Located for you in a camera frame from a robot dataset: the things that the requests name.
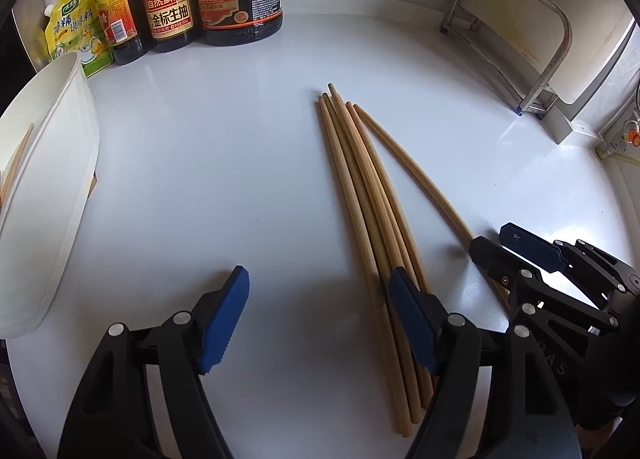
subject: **white cutting board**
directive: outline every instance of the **white cutting board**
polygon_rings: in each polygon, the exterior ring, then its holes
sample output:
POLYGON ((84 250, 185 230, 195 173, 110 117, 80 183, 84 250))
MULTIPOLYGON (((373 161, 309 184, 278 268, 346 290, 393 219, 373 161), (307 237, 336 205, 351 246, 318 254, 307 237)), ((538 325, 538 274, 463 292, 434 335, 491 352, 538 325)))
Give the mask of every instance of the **white cutting board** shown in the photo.
MULTIPOLYGON (((574 41, 549 85, 573 103, 610 60, 634 23, 623 0, 550 0, 568 17, 574 41)), ((537 0, 463 0, 539 72, 562 40, 558 16, 537 0)))

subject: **seasoning pouch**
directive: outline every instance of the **seasoning pouch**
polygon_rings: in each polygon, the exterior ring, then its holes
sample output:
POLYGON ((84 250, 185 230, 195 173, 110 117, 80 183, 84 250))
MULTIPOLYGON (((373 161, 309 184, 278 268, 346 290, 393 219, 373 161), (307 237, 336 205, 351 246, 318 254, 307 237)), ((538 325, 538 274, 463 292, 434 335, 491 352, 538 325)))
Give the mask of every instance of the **seasoning pouch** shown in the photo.
POLYGON ((94 0, 58 0, 45 37, 52 60, 77 49, 87 76, 113 62, 94 0))

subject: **white plastic container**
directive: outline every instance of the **white plastic container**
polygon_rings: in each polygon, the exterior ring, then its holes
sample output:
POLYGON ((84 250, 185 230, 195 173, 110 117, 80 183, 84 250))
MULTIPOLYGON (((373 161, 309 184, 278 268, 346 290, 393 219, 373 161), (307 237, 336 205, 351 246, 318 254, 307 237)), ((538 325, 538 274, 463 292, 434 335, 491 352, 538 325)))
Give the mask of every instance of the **white plastic container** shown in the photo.
POLYGON ((35 329, 46 314, 94 175, 100 133, 79 53, 49 64, 0 116, 4 176, 31 124, 0 210, 0 338, 35 329))

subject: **metal rack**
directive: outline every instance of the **metal rack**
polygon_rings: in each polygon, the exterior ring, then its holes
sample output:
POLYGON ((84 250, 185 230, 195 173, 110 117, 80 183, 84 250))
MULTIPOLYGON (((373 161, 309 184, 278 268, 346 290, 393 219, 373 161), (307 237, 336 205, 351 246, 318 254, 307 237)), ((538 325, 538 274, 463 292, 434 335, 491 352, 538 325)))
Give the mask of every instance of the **metal rack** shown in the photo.
POLYGON ((518 73, 513 65, 502 60, 485 42, 482 41, 478 34, 479 19, 477 17, 473 16, 471 26, 469 28, 453 24, 458 9, 462 9, 460 1, 461 0, 453 1, 449 12, 445 15, 445 18, 442 21, 440 31, 445 34, 449 32, 455 33, 457 37, 473 48, 473 50, 479 55, 484 66, 494 77, 496 77, 496 79, 518 103, 515 110, 516 114, 522 115, 523 112, 546 113, 551 105, 553 105, 553 103, 558 99, 558 96, 550 87, 548 87, 549 80, 556 70, 558 70, 558 67, 562 64, 562 61, 571 48, 572 29, 566 15, 551 1, 538 0, 559 17, 564 29, 564 35, 562 36, 560 46, 558 46, 558 49, 540 74, 538 80, 536 80, 533 86, 529 86, 524 77, 518 73), (540 93, 544 90, 548 90, 551 94, 548 99, 542 100, 540 93))

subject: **table surface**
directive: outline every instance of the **table surface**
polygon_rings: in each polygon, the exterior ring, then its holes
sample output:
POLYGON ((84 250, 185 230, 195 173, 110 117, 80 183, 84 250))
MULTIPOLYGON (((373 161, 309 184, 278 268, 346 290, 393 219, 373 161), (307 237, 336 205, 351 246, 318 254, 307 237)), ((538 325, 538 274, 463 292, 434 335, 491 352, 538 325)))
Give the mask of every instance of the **table surface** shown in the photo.
MULTIPOLYGON (((558 147, 534 117, 513 114, 435 31, 289 15, 254 45, 148 54, 90 79, 98 184, 49 313, 8 343, 48 457, 106 329, 158 325, 236 264, 250 273, 250 298, 222 364, 202 379, 234 456, 404 457, 410 440, 390 427, 365 284, 314 105, 330 81, 404 146, 475 234, 514 222, 632 262, 595 155, 558 147)), ((504 330, 449 227, 380 152, 441 301, 504 330)), ((562 277, 549 281, 572 290, 562 277)), ((161 442, 179 457, 158 377, 150 371, 161 442)))

